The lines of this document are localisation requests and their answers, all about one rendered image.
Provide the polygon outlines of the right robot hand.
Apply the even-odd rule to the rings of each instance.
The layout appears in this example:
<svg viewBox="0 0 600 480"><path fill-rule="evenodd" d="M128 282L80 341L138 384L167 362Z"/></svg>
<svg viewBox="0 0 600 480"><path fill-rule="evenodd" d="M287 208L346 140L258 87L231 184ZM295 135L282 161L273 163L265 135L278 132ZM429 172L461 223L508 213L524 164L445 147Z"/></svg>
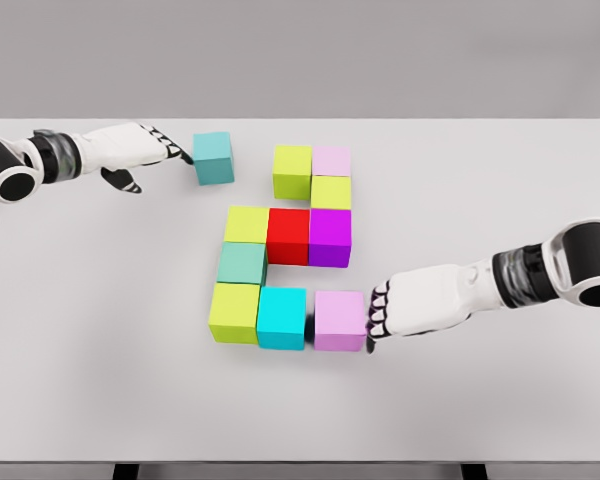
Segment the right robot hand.
<svg viewBox="0 0 600 480"><path fill-rule="evenodd" d="M380 340L434 331L431 301L433 276L423 269L392 275L373 288L366 323L366 352Z"/></svg>

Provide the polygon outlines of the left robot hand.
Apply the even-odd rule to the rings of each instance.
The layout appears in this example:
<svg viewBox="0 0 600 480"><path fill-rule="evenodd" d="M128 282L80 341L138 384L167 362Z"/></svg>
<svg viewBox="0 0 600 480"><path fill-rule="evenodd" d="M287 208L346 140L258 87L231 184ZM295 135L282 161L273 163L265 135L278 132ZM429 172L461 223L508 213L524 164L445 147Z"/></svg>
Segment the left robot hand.
<svg viewBox="0 0 600 480"><path fill-rule="evenodd" d="M142 188L130 170L151 166L169 159L194 161L180 145L151 125L128 123L105 129L107 148L100 161L101 177L119 191L140 194Z"/></svg>

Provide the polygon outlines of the pale pink cube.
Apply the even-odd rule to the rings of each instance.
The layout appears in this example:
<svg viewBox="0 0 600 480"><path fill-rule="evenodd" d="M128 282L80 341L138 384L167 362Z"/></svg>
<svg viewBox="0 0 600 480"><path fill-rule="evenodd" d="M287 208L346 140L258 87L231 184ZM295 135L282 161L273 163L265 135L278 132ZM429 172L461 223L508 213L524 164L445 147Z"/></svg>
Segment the pale pink cube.
<svg viewBox="0 0 600 480"><path fill-rule="evenodd" d="M313 146L312 174L314 176L349 177L351 151L346 146Z"/></svg>
<svg viewBox="0 0 600 480"><path fill-rule="evenodd" d="M317 291L314 300L314 323L315 350L360 351L367 336L363 293Z"/></svg>

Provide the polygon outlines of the teal cube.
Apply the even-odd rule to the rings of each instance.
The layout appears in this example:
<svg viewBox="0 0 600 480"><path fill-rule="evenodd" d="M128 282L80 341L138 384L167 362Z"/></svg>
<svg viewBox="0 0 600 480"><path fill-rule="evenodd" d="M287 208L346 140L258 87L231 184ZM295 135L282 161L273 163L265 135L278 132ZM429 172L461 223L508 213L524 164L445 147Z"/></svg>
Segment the teal cube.
<svg viewBox="0 0 600 480"><path fill-rule="evenodd" d="M200 185L235 181L233 152L228 132L193 135L193 161Z"/></svg>

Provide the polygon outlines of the purple cube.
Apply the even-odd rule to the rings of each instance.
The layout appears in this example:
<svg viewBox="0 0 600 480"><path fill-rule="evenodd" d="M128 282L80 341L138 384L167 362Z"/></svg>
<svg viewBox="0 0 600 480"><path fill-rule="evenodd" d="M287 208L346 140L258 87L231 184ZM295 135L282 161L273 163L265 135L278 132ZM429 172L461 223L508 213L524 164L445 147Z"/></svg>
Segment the purple cube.
<svg viewBox="0 0 600 480"><path fill-rule="evenodd" d="M310 266L347 268L351 249L352 212L350 210L310 210Z"/></svg>

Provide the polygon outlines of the cyan cube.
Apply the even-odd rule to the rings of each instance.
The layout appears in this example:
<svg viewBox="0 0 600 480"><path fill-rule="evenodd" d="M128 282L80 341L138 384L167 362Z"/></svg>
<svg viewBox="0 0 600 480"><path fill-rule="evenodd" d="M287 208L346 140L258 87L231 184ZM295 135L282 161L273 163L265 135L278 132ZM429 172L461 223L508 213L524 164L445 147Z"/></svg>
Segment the cyan cube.
<svg viewBox="0 0 600 480"><path fill-rule="evenodd" d="M260 292L256 333L263 349L300 351L305 348L307 291L264 286Z"/></svg>

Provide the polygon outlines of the yellow-green cube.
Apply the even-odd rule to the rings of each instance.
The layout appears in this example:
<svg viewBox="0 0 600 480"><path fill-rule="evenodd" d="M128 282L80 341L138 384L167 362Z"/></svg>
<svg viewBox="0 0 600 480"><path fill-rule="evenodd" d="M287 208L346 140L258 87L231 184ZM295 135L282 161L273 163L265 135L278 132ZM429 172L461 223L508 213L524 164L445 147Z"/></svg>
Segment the yellow-green cube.
<svg viewBox="0 0 600 480"><path fill-rule="evenodd" d="M312 209L350 210L351 178L345 176L313 176L310 207Z"/></svg>
<svg viewBox="0 0 600 480"><path fill-rule="evenodd" d="M277 145L272 175L276 199L308 201L311 195L312 147Z"/></svg>
<svg viewBox="0 0 600 480"><path fill-rule="evenodd" d="M259 284L216 283L208 318L218 343L258 344Z"/></svg>
<svg viewBox="0 0 600 480"><path fill-rule="evenodd" d="M265 244L268 233L269 208L254 206L229 207L224 241Z"/></svg>

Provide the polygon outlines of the red cube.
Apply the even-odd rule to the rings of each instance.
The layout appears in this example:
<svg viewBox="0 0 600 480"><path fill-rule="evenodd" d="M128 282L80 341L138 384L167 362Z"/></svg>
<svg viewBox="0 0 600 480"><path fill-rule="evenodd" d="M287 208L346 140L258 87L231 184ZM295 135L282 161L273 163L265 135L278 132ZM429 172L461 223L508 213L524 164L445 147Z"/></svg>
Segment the red cube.
<svg viewBox="0 0 600 480"><path fill-rule="evenodd" d="M276 265L309 264L308 209L271 208L266 249L268 262Z"/></svg>

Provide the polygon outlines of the mint green cube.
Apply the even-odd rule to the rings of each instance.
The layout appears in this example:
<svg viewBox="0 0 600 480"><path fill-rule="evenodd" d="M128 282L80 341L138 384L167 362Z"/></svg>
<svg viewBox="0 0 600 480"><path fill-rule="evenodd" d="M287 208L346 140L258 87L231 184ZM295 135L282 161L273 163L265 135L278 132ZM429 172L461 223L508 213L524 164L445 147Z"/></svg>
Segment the mint green cube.
<svg viewBox="0 0 600 480"><path fill-rule="evenodd" d="M224 242L216 281L264 285L267 273L266 246L261 243Z"/></svg>

